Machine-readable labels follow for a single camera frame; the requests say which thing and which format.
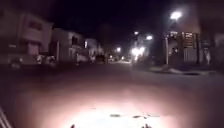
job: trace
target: night sky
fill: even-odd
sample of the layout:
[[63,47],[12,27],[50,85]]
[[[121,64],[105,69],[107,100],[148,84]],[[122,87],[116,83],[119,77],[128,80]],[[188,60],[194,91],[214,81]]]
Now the night sky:
[[157,34],[169,0],[58,0],[52,21],[56,27],[86,37],[126,41],[134,30]]

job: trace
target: building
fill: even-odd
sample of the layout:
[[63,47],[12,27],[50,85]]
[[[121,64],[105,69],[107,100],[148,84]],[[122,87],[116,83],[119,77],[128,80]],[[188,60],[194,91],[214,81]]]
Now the building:
[[0,8],[1,63],[36,64],[37,55],[48,52],[52,23],[31,13]]
[[48,51],[52,23],[27,12],[2,8],[0,28],[1,43],[24,44],[29,54]]
[[84,39],[81,34],[76,32],[55,28],[53,29],[52,43],[55,44],[54,54],[60,62],[75,62],[77,54],[85,52]]
[[167,42],[169,64],[199,65],[203,63],[204,54],[198,33],[170,31]]
[[173,0],[170,13],[180,11],[182,17],[177,21],[169,20],[168,31],[198,34],[198,44],[195,45],[197,47],[192,47],[194,45],[184,47],[184,57],[190,57],[192,60],[197,54],[196,59],[201,56],[198,60],[202,58],[202,62],[207,62],[207,64],[213,66],[224,64],[223,6],[223,1],[216,0],[183,0],[181,2]]
[[87,38],[85,40],[85,48],[89,50],[89,55],[90,56],[95,56],[97,54],[103,54],[103,49],[100,46],[99,42],[97,40],[92,39],[92,38]]

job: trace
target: lamp post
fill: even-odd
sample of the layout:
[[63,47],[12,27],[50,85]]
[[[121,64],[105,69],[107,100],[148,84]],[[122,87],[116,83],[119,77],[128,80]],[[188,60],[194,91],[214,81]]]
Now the lamp post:
[[[174,11],[170,15],[170,19],[174,20],[175,23],[183,16],[183,13],[180,11]],[[169,65],[169,44],[168,44],[168,37],[165,36],[165,47],[166,47],[166,65]]]

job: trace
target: street light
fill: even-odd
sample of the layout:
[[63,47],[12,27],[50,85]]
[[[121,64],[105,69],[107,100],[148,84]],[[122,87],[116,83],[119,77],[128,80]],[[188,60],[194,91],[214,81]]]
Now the street light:
[[146,39],[147,39],[147,40],[152,40],[153,37],[152,37],[151,35],[149,35],[149,36],[146,37]]
[[117,47],[116,51],[117,52],[121,52],[121,48],[120,47]]
[[145,47],[134,47],[131,49],[131,53],[133,56],[143,55],[145,52]]
[[138,31],[135,31],[135,32],[134,32],[134,34],[135,34],[135,35],[138,35],[138,34],[139,34],[139,32],[138,32]]
[[182,15],[183,15],[182,12],[175,11],[170,15],[170,19],[177,21],[180,17],[182,17]]

